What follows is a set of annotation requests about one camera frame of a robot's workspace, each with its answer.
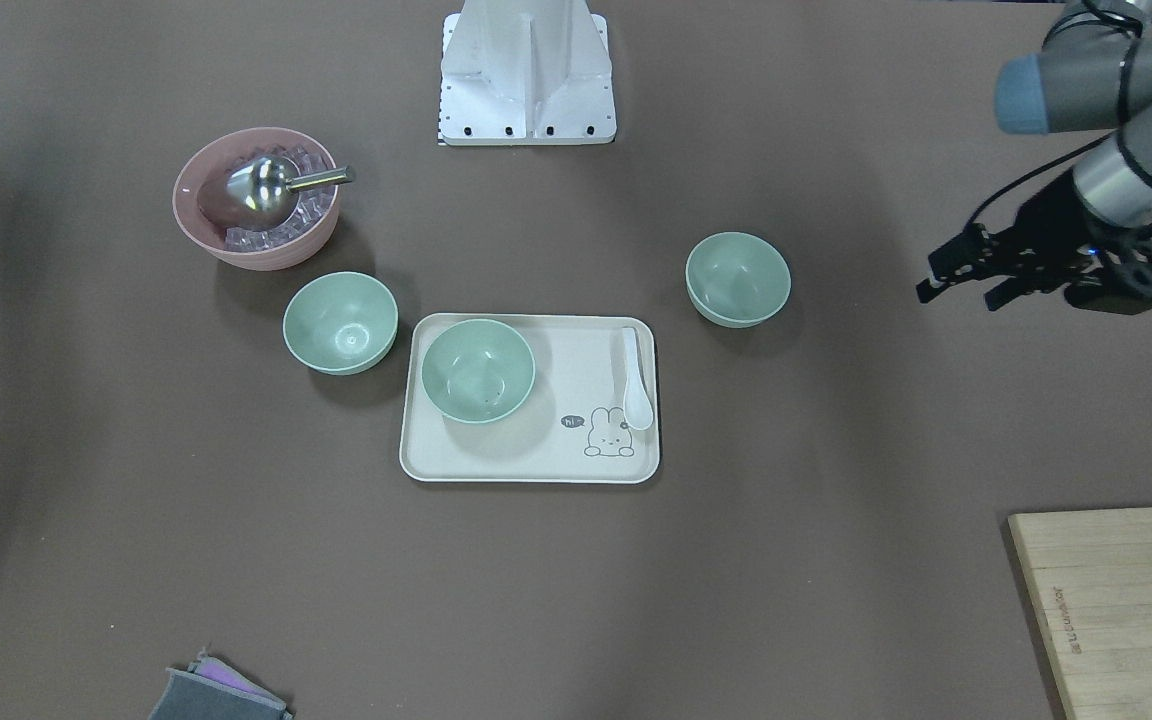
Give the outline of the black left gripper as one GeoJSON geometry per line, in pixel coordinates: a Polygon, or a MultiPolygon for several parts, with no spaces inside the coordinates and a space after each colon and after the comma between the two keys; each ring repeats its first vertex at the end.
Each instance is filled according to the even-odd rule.
{"type": "Polygon", "coordinates": [[[968,223],[927,262],[929,275],[916,285],[920,304],[954,286],[996,278],[1000,283],[984,293],[991,313],[1052,291],[1093,313],[1152,310],[1152,219],[1138,227],[1102,222],[1082,199],[1073,170],[1025,200],[1005,232],[968,223]]]}

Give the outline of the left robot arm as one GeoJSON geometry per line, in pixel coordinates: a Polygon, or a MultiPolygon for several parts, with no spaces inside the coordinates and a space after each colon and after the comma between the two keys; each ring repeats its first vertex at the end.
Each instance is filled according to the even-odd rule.
{"type": "Polygon", "coordinates": [[[1093,131],[1053,165],[1056,179],[988,232],[970,217],[929,255],[923,302],[996,279],[990,310],[1062,291],[1097,313],[1152,309],[1152,1],[1069,1],[1038,53],[998,73],[995,119],[1010,135],[1093,131]]]}

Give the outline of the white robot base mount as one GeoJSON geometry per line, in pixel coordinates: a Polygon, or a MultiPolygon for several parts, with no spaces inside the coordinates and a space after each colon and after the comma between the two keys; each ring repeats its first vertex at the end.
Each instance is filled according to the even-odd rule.
{"type": "Polygon", "coordinates": [[[607,18],[585,1],[467,1],[444,18],[445,146],[602,145],[617,136],[607,18]]]}

